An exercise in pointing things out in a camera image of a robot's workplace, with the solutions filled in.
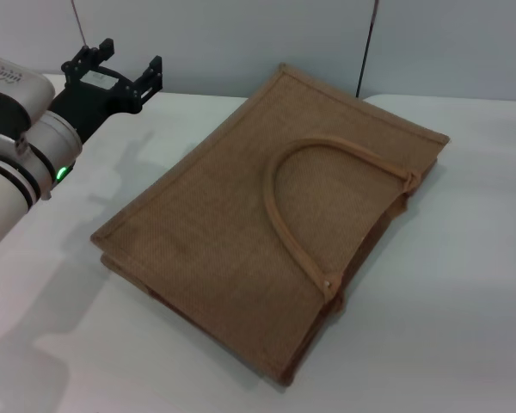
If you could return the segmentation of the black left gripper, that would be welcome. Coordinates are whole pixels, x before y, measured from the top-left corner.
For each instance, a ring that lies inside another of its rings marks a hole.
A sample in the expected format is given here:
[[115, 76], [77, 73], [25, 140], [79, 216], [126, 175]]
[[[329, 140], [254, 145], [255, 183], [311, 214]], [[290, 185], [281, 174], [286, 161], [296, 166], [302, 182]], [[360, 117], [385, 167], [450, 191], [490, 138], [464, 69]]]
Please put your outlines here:
[[163, 59], [156, 56], [144, 73], [132, 83], [118, 72], [106, 69], [116, 83], [109, 89], [85, 83], [82, 77], [114, 55], [114, 41], [106, 38], [98, 47], [83, 46], [62, 64], [65, 85], [52, 101], [51, 112], [75, 130], [84, 145], [103, 123], [115, 114], [138, 114], [140, 102], [147, 103], [163, 89]]

